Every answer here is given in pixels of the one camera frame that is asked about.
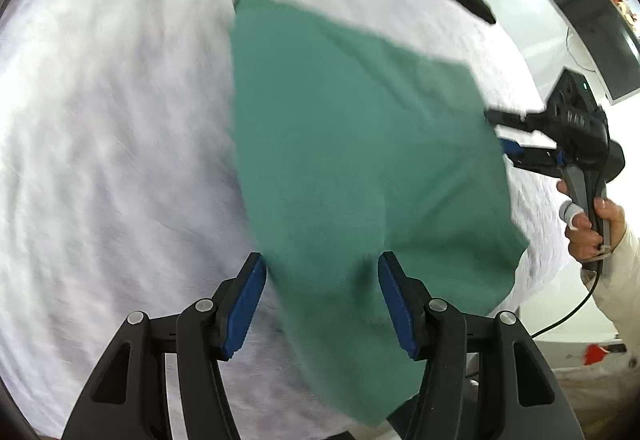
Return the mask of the cream sleeve forearm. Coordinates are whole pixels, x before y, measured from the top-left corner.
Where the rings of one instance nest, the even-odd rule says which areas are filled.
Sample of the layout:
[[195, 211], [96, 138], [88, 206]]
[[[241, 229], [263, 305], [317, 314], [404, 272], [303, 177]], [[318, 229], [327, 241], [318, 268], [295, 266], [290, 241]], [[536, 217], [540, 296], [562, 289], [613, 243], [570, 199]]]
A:
[[627, 349], [639, 353], [639, 240], [626, 229], [606, 260], [593, 299], [614, 324]]

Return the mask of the person right hand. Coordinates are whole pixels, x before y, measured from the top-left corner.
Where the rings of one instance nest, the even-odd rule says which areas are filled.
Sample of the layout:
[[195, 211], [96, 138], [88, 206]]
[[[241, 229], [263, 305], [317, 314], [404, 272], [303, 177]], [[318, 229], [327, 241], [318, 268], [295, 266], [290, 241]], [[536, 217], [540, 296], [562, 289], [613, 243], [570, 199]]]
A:
[[[627, 228], [624, 209], [607, 197], [596, 197], [593, 200], [593, 207], [603, 220], [610, 223], [611, 247], [612, 251], [615, 251]], [[599, 254], [603, 237], [591, 228], [590, 220], [584, 213], [576, 215], [572, 224], [574, 229], [565, 228], [568, 251], [574, 259], [585, 263]]]

